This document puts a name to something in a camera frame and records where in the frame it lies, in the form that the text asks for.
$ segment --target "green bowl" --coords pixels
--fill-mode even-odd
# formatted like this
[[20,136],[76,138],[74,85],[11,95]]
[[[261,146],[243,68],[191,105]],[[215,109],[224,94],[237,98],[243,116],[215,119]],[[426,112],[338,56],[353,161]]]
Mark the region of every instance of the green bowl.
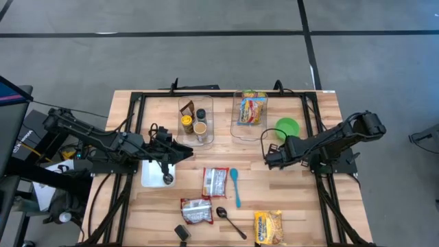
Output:
[[[296,120],[290,119],[289,117],[279,119],[276,123],[276,129],[282,130],[287,133],[287,135],[293,135],[295,137],[298,137],[300,131],[299,124]],[[285,135],[282,132],[276,131],[276,134],[280,140],[285,140]]]

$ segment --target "butcher block tabletop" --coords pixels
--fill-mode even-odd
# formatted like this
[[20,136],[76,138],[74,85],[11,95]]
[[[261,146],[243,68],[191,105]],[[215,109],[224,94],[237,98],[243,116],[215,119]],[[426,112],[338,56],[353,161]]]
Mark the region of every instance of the butcher block tabletop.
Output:
[[[106,130],[116,128],[126,118],[131,92],[133,91],[115,91]],[[322,121],[327,128],[332,128],[342,121],[337,95],[333,91],[316,91],[316,94]],[[149,141],[147,132],[152,123],[164,126],[173,134],[173,138],[177,138],[178,100],[178,97],[147,98],[141,126],[145,141]],[[230,134],[232,106],[231,97],[213,98],[215,139],[209,149],[195,148],[191,158],[176,164],[174,187],[145,188],[141,184],[141,171],[134,175],[123,246],[178,246],[180,238],[174,229],[179,224],[185,225],[191,233],[187,240],[188,246],[254,246],[254,212],[271,210],[281,210],[283,213],[284,242],[287,246],[326,246],[314,175],[309,168],[300,164],[291,165],[282,171],[269,170],[264,165],[260,144],[237,143]],[[316,120],[312,112],[310,115],[313,133],[317,133]],[[299,98],[269,98],[267,128],[274,128],[282,117],[295,119],[300,125],[300,138],[307,138],[302,102]],[[135,126],[136,116],[133,117],[132,132]],[[281,144],[273,131],[268,132],[268,137],[264,140],[265,152],[270,143]],[[214,223],[187,225],[181,215],[180,199],[200,198],[204,167],[238,169],[241,208],[236,207],[234,185],[228,176],[226,198],[212,199]],[[93,179],[82,225],[85,233],[88,230],[91,201],[104,177],[105,174],[100,174]],[[342,213],[359,235],[371,242],[359,185],[346,174],[334,174],[334,179]],[[111,175],[96,199],[91,218],[92,232],[108,212],[114,180],[115,175]],[[248,236],[247,240],[243,240],[227,220],[216,215],[217,207],[224,207],[228,211],[229,219]],[[335,218],[329,209],[328,211],[333,239],[337,242]],[[120,210],[112,224],[110,242],[116,240],[119,214]]]

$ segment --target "blue plastic spoon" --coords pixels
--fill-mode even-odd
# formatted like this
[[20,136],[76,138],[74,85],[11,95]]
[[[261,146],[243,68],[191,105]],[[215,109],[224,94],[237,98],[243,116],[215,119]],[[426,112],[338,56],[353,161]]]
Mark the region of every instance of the blue plastic spoon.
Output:
[[241,207],[241,200],[239,199],[239,194],[238,194],[238,170],[235,168],[232,168],[230,170],[230,177],[232,178],[233,183],[235,184],[236,207],[240,208]]

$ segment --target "black plastic spoon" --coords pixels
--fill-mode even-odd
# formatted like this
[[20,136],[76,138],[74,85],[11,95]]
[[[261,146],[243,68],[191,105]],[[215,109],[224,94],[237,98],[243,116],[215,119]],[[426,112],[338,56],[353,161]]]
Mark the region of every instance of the black plastic spoon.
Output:
[[233,227],[235,227],[235,229],[236,229],[236,231],[238,231],[238,233],[241,235],[241,237],[242,237],[242,239],[247,239],[247,236],[243,233],[243,232],[241,232],[241,230],[239,230],[228,218],[227,218],[227,211],[226,211],[226,209],[224,208],[224,207],[218,207],[217,208],[217,214],[218,214],[218,217],[220,217],[220,218],[224,218],[224,219],[227,219],[231,224],[232,224],[232,226]]

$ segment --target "clear plastic bin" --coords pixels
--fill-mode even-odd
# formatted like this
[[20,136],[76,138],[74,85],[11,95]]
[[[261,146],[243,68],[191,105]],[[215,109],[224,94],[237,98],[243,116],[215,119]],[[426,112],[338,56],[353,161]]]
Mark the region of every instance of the clear plastic bin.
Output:
[[[204,109],[206,111],[206,125],[207,136],[199,141],[195,133],[187,134],[183,125],[181,124],[182,114],[180,109],[186,106],[192,100],[195,108],[194,115],[198,109]],[[193,124],[197,122],[197,119],[192,119]],[[184,96],[178,100],[178,133],[177,142],[180,144],[188,145],[189,147],[202,147],[213,142],[214,139],[213,129],[213,98],[210,96]]]
[[233,141],[235,143],[242,144],[260,144],[261,134],[267,129],[267,105],[268,97],[265,101],[262,113],[261,121],[258,124],[239,125],[239,115],[241,113],[241,98],[242,91],[236,91],[233,93],[233,109],[232,109],[232,122],[230,125],[230,133],[234,136]]

